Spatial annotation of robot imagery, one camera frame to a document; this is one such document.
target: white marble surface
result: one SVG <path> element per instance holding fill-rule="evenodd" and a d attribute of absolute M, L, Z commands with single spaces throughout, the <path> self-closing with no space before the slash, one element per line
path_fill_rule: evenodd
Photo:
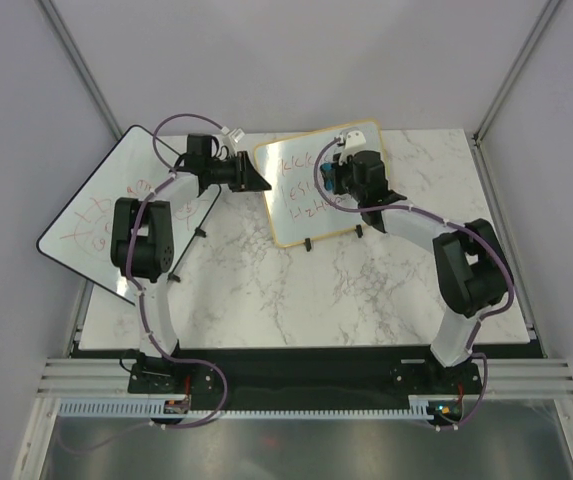
<path fill-rule="evenodd" d="M 248 135 L 244 148 L 283 135 Z M 386 131 L 393 187 L 451 220 L 490 218 L 462 130 Z M 180 264 L 169 301 L 183 347 L 427 344 L 443 303 L 432 255 L 373 229 L 280 249 L 262 194 L 224 191 Z M 82 349 L 138 344 L 134 307 L 95 288 Z M 484 322 L 480 343 L 528 342 L 517 303 Z"/>

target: gray wall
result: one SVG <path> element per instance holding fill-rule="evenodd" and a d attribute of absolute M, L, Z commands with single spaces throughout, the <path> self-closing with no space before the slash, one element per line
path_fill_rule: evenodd
<path fill-rule="evenodd" d="M 80 286 L 35 240 L 110 143 L 35 4 L 0 0 L 0 479 Z"/>
<path fill-rule="evenodd" d="M 472 131 L 545 0 L 52 3 L 122 127 L 195 111 L 248 132 Z"/>
<path fill-rule="evenodd" d="M 544 336 L 573 369 L 573 1 L 485 140 Z"/>

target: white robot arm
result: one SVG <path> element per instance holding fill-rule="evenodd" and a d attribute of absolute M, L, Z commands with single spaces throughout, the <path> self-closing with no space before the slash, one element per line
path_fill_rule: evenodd
<path fill-rule="evenodd" d="M 137 310 L 140 352 L 146 356 L 172 357 L 179 348 L 170 321 L 166 276 L 162 276 L 170 269 L 174 256 L 172 212 L 199 197 L 212 184 L 225 183 L 233 192 L 271 188 L 254 169 L 247 152 L 235 150 L 239 132 L 226 135 L 224 144 L 229 155 L 225 160 L 212 156 L 214 137 L 189 135 L 186 153 L 177 159 L 169 179 L 155 192 L 143 201 L 120 198 L 115 202 L 111 261 L 135 291 L 145 295 L 145 302 L 137 302 Z"/>
<path fill-rule="evenodd" d="M 320 164 L 322 151 L 316 162 L 325 190 L 351 195 L 359 208 L 334 204 L 316 178 L 320 194 L 335 208 L 361 213 L 365 223 L 378 231 L 403 237 L 435 255 L 447 306 L 430 350 L 442 367 L 464 362 L 489 307 L 512 289 L 512 275 L 492 225 L 483 219 L 465 226 L 452 223 L 391 190 L 380 153 L 365 149 L 366 140 L 359 130 L 344 133 L 326 148 L 333 144 L 342 147 L 333 160 Z"/>

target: wooden-framed whiteboard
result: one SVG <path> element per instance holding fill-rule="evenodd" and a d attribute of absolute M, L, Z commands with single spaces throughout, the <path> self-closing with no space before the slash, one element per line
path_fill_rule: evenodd
<path fill-rule="evenodd" d="M 319 152 L 338 135 L 359 129 L 365 150 L 381 154 L 386 164 L 381 129 L 375 120 L 361 120 L 258 145 L 254 151 L 257 171 L 271 184 L 264 192 L 266 212 L 278 247 L 286 248 L 354 230 L 363 223 L 359 214 L 331 207 L 315 189 L 313 164 Z M 341 147 L 331 147 L 322 159 L 330 161 Z M 330 195 L 337 203 L 356 208 L 348 195 Z"/>
<path fill-rule="evenodd" d="M 134 294 L 110 261 L 113 209 L 118 198 L 142 199 L 168 178 L 168 169 L 155 156 L 152 139 L 143 127 L 130 127 L 37 240 L 40 253 L 130 303 L 135 303 Z M 169 163 L 179 155 L 161 141 L 159 151 Z M 172 212 L 173 269 L 220 193 L 221 187 L 212 185 L 198 199 Z"/>

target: metal frame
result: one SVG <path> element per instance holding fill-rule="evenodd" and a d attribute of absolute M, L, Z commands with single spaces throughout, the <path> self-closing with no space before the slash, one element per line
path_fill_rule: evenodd
<path fill-rule="evenodd" d="M 108 106 L 102 91 L 99 89 L 88 65 L 86 65 L 86 61 L 79 51 L 79 48 L 77 48 L 77 44 L 68 31 L 66 23 L 64 23 L 57 7 L 55 7 L 50 0 L 36 0 L 36 3 L 44 14 L 44 17 L 46 17 L 49 26 L 64 49 L 64 52 L 66 52 L 68 60 L 74 67 L 75 72 L 90 95 L 90 98 L 104 120 L 104 123 L 112 133 L 113 137 L 115 137 L 115 140 L 119 140 L 123 136 L 124 132 L 119 127 L 119 123 L 117 122 L 115 115 L 113 115 L 113 112 Z"/>
<path fill-rule="evenodd" d="M 519 50 L 515 61 L 508 70 L 506 77 L 504 77 L 504 81 L 495 94 L 495 98 L 493 98 L 490 107 L 486 111 L 486 114 L 484 115 L 484 118 L 482 119 L 482 122 L 477 129 L 477 132 L 475 132 L 474 137 L 476 140 L 483 140 L 488 133 L 488 130 L 495 120 L 495 116 L 504 104 L 504 101 L 513 88 L 513 85 L 515 85 L 515 81 L 523 71 L 526 63 L 528 62 L 528 59 L 550 26 L 553 18 L 555 18 L 555 15 L 559 11 L 559 7 L 563 2 L 564 0 L 548 0 L 546 5 L 544 5 L 544 8 L 542 9 L 541 13 L 537 17 L 537 20 L 535 21 L 535 24 L 533 25 L 533 28 L 531 28 L 528 37 L 526 37 L 526 41 L 522 45 L 522 48 Z"/>
<path fill-rule="evenodd" d="M 119 123 L 108 106 L 57 8 L 51 0 L 36 0 L 36 3 L 44 13 L 105 124 L 116 139 L 120 138 L 122 130 L 119 127 Z M 545 337 L 541 337 L 541 332 L 537 329 L 537 324 L 535 323 L 535 316 L 529 301 L 528 288 L 521 274 L 521 262 L 514 246 L 513 237 L 502 213 L 503 210 L 497 197 L 493 175 L 489 168 L 488 157 L 484 154 L 482 141 L 562 3 L 563 0 L 548 0 L 546 2 L 485 113 L 479 128 L 470 135 L 471 152 L 500 241 L 504 245 L 507 259 L 515 274 L 519 302 L 526 319 L 527 328 L 536 332 L 536 336 L 540 339 L 544 349 L 544 357 L 548 353 L 547 346 L 549 344 L 545 341 Z M 64 355 L 70 353 L 75 340 L 79 336 L 91 291 L 92 284 L 85 282 L 77 302 L 72 321 L 74 328 L 69 337 L 67 350 Z M 125 363 L 131 364 L 132 360 L 125 361 Z M 567 442 L 573 460 L 573 379 L 568 364 L 564 360 L 547 358 L 522 360 L 491 359 L 489 361 L 489 375 L 486 398 L 490 401 L 554 400 L 562 426 L 561 434 L 563 434 Z M 119 369 L 114 359 L 80 360 L 64 358 L 49 360 L 46 363 L 44 374 L 39 384 L 37 398 L 22 442 L 13 478 L 17 480 L 39 478 L 62 400 L 93 398 L 103 399 L 108 404 L 111 402 L 121 402 L 123 404 L 129 401 L 141 402 L 142 399 L 150 401 L 160 399 L 159 396 L 154 395 L 129 395 L 126 391 L 127 384 L 128 375 Z M 425 397 L 424 399 L 433 400 L 437 398 Z M 249 413 L 250 415 L 247 416 L 251 417 L 259 414 L 259 412 L 246 413 Z"/>
<path fill-rule="evenodd" d="M 126 367 L 133 360 L 124 361 Z M 94 416 L 86 408 L 76 415 L 76 405 L 100 405 L 101 416 L 115 418 L 137 416 L 132 412 L 142 405 L 157 406 L 162 400 L 181 400 L 183 395 L 131 395 L 127 393 L 129 375 L 114 359 L 50 359 L 39 383 L 37 399 L 29 426 L 22 442 L 21 453 L 13 479 L 39 478 L 54 431 L 56 417 Z M 317 411 L 262 412 L 244 411 L 226 414 L 229 418 L 290 418 L 290 419 L 388 419 L 413 420 L 426 418 L 426 401 L 440 396 L 417 396 L 411 410 L 399 411 Z M 573 461 L 573 378 L 568 363 L 561 359 L 490 359 L 488 401 L 553 400 L 557 407 L 564 437 Z M 139 412 L 146 417 L 148 410 Z M 191 412 L 198 416 L 206 412 Z"/>

